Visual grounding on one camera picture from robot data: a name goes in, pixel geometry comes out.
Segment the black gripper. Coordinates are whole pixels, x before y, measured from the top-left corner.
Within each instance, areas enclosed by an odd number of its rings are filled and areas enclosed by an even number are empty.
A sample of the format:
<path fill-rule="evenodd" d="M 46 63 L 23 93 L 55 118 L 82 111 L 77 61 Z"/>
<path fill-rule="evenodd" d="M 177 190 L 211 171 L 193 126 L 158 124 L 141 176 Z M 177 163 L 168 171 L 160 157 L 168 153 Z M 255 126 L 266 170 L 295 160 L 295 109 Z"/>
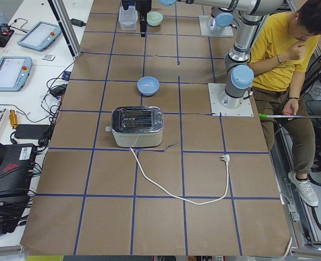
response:
<path fill-rule="evenodd" d="M 127 10 L 130 5 L 134 5 L 139 14 L 140 34 L 141 37 L 145 37 L 147 31 L 147 14 L 152 9 L 152 0 L 122 0 L 122 7 L 124 10 Z"/>

